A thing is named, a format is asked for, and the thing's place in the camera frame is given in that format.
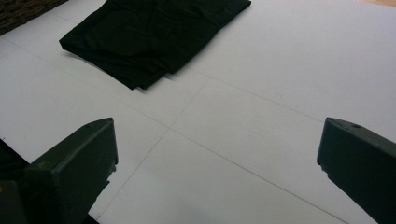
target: wooden surface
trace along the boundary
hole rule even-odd
[[[363,2],[370,2],[379,5],[396,7],[396,0],[362,0]]]

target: folded black fabric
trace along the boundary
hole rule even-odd
[[[248,0],[107,0],[60,43],[130,89],[146,89],[249,6]]]

